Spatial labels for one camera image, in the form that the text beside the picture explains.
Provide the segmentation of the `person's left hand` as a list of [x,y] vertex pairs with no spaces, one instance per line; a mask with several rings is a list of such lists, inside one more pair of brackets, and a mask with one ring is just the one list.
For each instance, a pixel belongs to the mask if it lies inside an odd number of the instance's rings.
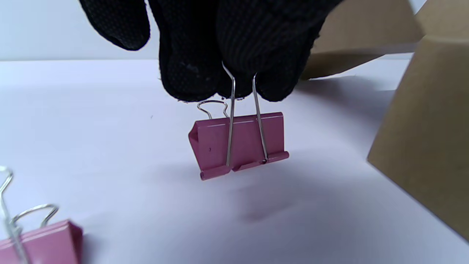
[[147,8],[159,29],[166,92],[183,102],[256,91],[279,102],[291,94],[320,30],[340,0],[81,0],[94,30],[138,51],[150,39]]

